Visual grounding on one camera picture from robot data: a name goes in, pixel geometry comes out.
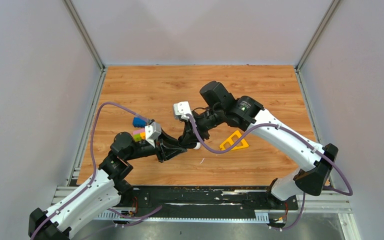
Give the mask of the white earbud charging case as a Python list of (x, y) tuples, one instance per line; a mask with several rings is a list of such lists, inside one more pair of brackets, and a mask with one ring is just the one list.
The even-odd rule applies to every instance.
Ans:
[(199, 150), (201, 148), (201, 144), (199, 142), (196, 143), (194, 150)]

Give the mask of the black earbud charging case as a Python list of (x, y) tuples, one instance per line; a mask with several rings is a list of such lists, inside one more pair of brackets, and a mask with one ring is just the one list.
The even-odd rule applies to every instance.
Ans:
[(178, 144), (180, 147), (185, 149), (194, 149), (197, 146), (197, 141), (194, 139), (179, 138)]

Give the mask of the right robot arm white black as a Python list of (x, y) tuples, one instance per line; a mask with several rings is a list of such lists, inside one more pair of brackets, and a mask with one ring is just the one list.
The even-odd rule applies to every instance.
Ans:
[(199, 93), (207, 103), (203, 113), (193, 112), (187, 101), (173, 105), (175, 118), (185, 123), (179, 137), (182, 145), (202, 143), (209, 138), (209, 130), (223, 123), (272, 144), (298, 165), (297, 170), (270, 184), (265, 201), (272, 209), (281, 207), (291, 196), (300, 193), (319, 196), (326, 188), (339, 152), (337, 146), (322, 145), (302, 136), (255, 99), (234, 98), (221, 82), (211, 81)]

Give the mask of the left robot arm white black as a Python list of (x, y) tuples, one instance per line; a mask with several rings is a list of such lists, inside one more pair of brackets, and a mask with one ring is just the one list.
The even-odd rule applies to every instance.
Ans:
[(32, 240), (70, 240), (105, 210), (133, 201), (133, 186), (126, 176), (133, 170), (129, 160), (156, 156), (163, 163), (187, 152), (177, 139), (162, 133), (135, 141), (128, 132), (118, 133), (104, 160), (82, 185), (46, 210), (29, 215), (28, 236)]

